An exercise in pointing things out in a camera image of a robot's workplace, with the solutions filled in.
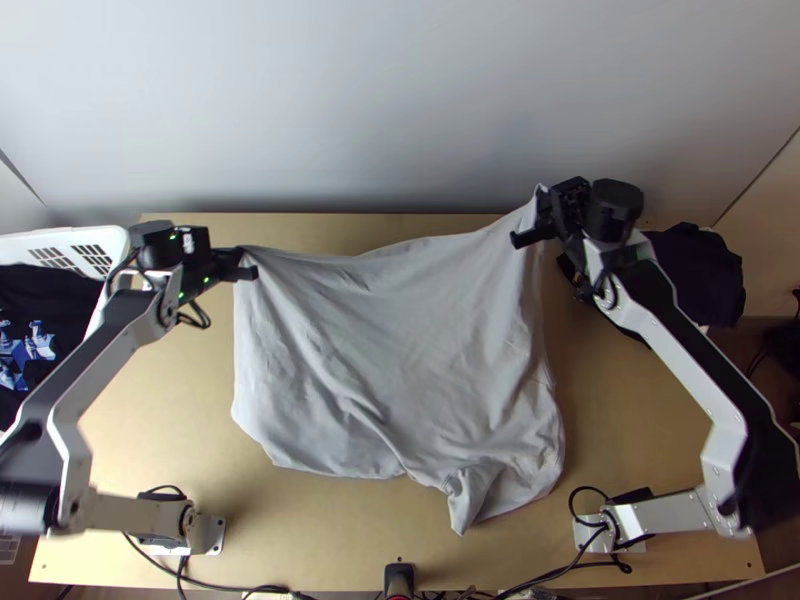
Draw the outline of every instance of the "white cloth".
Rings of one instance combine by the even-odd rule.
[[[356,257],[247,247],[232,415],[279,467],[447,495],[452,528],[547,494],[564,433],[535,322],[532,200],[472,233]]]

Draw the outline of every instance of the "wire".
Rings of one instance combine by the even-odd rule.
[[[111,285],[114,283],[114,280],[117,278],[117,275],[119,275],[121,271],[124,271],[125,269],[131,266],[131,263],[134,261],[138,253],[139,249],[134,248],[133,250],[130,251],[128,256],[122,259],[121,263],[119,263],[116,267],[114,267],[113,269],[111,269],[111,271],[109,271],[108,275],[106,276],[106,283],[105,283],[107,298],[111,298]]]
[[[139,556],[144,558],[152,566],[154,566],[156,569],[158,569],[162,573],[166,573],[167,575],[171,575],[172,577],[175,577],[175,578],[179,579],[182,583],[190,583],[190,584],[195,585],[197,587],[201,587],[201,588],[204,588],[204,589],[207,589],[207,590],[215,590],[217,592],[244,593],[245,596],[242,598],[242,600],[245,600],[246,598],[249,598],[252,594],[255,594],[256,592],[266,592],[266,593],[271,593],[271,594],[292,594],[298,600],[316,600],[316,598],[314,598],[313,596],[309,596],[308,594],[303,594],[301,592],[293,592],[288,587],[283,586],[283,585],[266,584],[266,585],[259,585],[259,586],[254,587],[254,588],[247,588],[247,587],[238,587],[238,586],[218,585],[218,584],[214,584],[214,583],[207,583],[205,581],[201,581],[199,579],[195,579],[194,577],[189,577],[188,575],[183,573],[183,571],[181,571],[181,573],[179,575],[177,571],[173,571],[169,567],[167,567],[165,565],[162,565],[157,560],[154,560],[144,550],[139,548],[139,546],[136,544],[136,542],[133,541],[131,536],[129,536],[124,531],[122,532],[122,537],[125,538],[125,541],[127,541],[128,544],[130,544],[131,548],[133,548],[136,551],[136,553],[139,554]],[[186,567],[188,566],[188,562],[189,562],[188,558],[189,557],[184,557],[184,558],[187,559],[186,560],[187,564],[184,565],[184,568],[183,568],[183,570],[185,571]]]
[[[603,490],[594,487],[593,485],[581,485],[576,487],[572,492],[570,492],[569,498],[567,498],[567,506],[569,507],[569,514],[572,515],[572,518],[575,519],[581,525],[586,525],[586,527],[608,527],[608,524],[605,521],[584,521],[575,513],[575,507],[573,503],[575,502],[575,496],[580,494],[581,492],[594,492],[596,494],[600,494],[603,499],[608,502],[611,498],[608,497]]]
[[[797,300],[797,310],[794,312],[794,317],[792,317],[790,323],[795,323],[797,319],[800,318],[800,293],[795,292],[798,292],[798,290],[794,290],[792,292],[794,299]],[[745,377],[750,379],[753,376],[753,373],[756,372],[758,365],[760,365],[764,359],[767,358],[767,356],[769,356],[769,350],[767,349],[767,342],[764,340],[761,342],[761,345],[758,347],[755,355],[748,363],[747,368],[744,370]]]
[[[179,488],[177,485],[172,485],[171,483],[169,483],[167,485],[158,485],[158,486],[156,486],[154,488],[150,488],[149,490],[145,490],[142,493],[143,494],[152,494],[153,492],[160,492],[161,490],[172,490],[176,494],[186,498],[186,494],[184,493],[184,491],[181,488]]]
[[[187,315],[186,313],[178,313],[179,322],[185,323],[186,325],[191,325],[192,327],[196,327],[198,329],[208,329],[211,327],[211,317],[208,316],[206,311],[200,308],[200,305],[197,302],[190,300],[189,306],[191,306],[192,310],[194,310],[197,319],[191,315]]]
[[[74,585],[68,585],[63,590],[58,593],[56,596],[56,600],[64,600],[67,596],[69,596],[70,592],[75,589]]]
[[[753,373],[756,372],[758,365],[760,365],[765,358],[769,356],[769,352],[767,350],[763,350],[759,354],[756,354],[753,357],[753,360],[750,361],[750,365],[747,367],[747,370],[744,372],[745,376],[750,379],[753,376]]]
[[[603,523],[603,527],[599,527],[597,531],[595,531],[591,537],[586,540],[585,544],[582,544],[580,550],[575,555],[575,558],[572,559],[568,565],[563,567],[559,567],[558,569],[553,569],[552,571],[548,571],[547,573],[543,573],[534,579],[530,579],[524,583],[520,583],[515,585],[512,588],[509,588],[502,593],[498,594],[494,597],[494,600],[506,600],[506,598],[510,598],[515,594],[520,592],[524,592],[527,589],[535,587],[539,584],[546,583],[548,581],[553,581],[554,579],[558,579],[563,575],[566,575],[569,571],[573,569],[588,569],[590,567],[617,567],[620,571],[625,573],[626,575],[630,574],[633,571],[633,568],[627,564],[622,562],[616,554],[611,554],[611,560],[606,561],[596,561],[596,562],[589,562],[578,564],[578,562],[583,558],[583,555],[586,553],[586,549],[592,544],[594,540],[596,540],[600,535],[602,535],[605,531],[608,530],[608,524]]]
[[[591,527],[597,530],[589,537],[588,540],[586,540],[585,544],[581,544],[579,546],[578,553],[575,555],[575,558],[572,559],[572,562],[563,567],[559,567],[557,569],[553,569],[552,571],[548,571],[547,573],[542,573],[538,577],[530,579],[524,583],[515,585],[514,587],[503,591],[497,596],[493,596],[493,600],[505,600],[506,598],[510,598],[515,594],[524,592],[525,590],[537,586],[539,584],[546,583],[548,581],[553,581],[554,579],[558,579],[559,577],[566,575],[569,571],[575,569],[588,569],[590,567],[617,567],[620,571],[622,571],[626,575],[629,575],[630,573],[633,572],[633,567],[631,567],[627,563],[622,562],[617,556],[617,554],[614,552],[610,554],[611,557],[610,560],[580,563],[581,558],[583,558],[583,555],[586,553],[587,548],[591,546],[592,542],[596,540],[600,535],[611,529],[608,522],[606,521],[592,522],[592,521],[585,521],[580,517],[578,517],[577,513],[575,512],[574,502],[575,502],[575,497],[581,492],[594,492],[602,496],[605,502],[611,501],[611,498],[608,496],[608,494],[606,494],[600,488],[596,488],[592,485],[582,485],[576,487],[574,490],[572,490],[572,492],[570,492],[569,498],[567,499],[567,506],[569,507],[569,512],[572,515],[572,518],[575,519],[575,521],[577,521],[581,525],[585,525],[587,527]],[[616,550],[617,544],[620,539],[619,523],[617,523],[617,520],[614,518],[614,515],[611,513],[611,511],[604,509],[601,512],[605,514],[606,517],[608,517],[608,520],[614,526],[614,549]]]
[[[175,573],[175,587],[178,589],[178,598],[181,600],[186,600],[186,594],[183,593],[183,585],[181,585],[181,579],[183,578],[183,572],[186,569],[186,565],[189,563],[188,556],[181,556],[180,561],[178,561],[178,571]]]

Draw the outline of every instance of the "vent grille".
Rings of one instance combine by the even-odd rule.
[[[103,277],[108,275],[109,271],[111,271],[111,265],[114,261],[111,260],[103,248],[97,244],[72,246],[72,249],[80,254],[83,260],[92,265],[94,270]]]
[[[0,535],[0,565],[13,565],[17,560],[20,538]]]
[[[73,271],[78,275],[86,277],[86,273],[72,262],[69,257],[64,256],[58,248],[31,248],[28,250],[31,256],[39,261],[43,267],[51,267],[53,269],[67,269]]]

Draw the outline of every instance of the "black t-shirt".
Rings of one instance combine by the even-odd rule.
[[[83,341],[102,286],[64,269],[0,266],[0,430]]]

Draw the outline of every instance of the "printed graphic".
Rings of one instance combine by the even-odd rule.
[[[52,343],[55,336],[45,333],[40,320],[28,323],[30,335],[23,339],[12,339],[8,334],[11,327],[8,319],[0,320],[0,385],[17,392],[29,391],[25,381],[25,363],[29,360],[56,359]]]

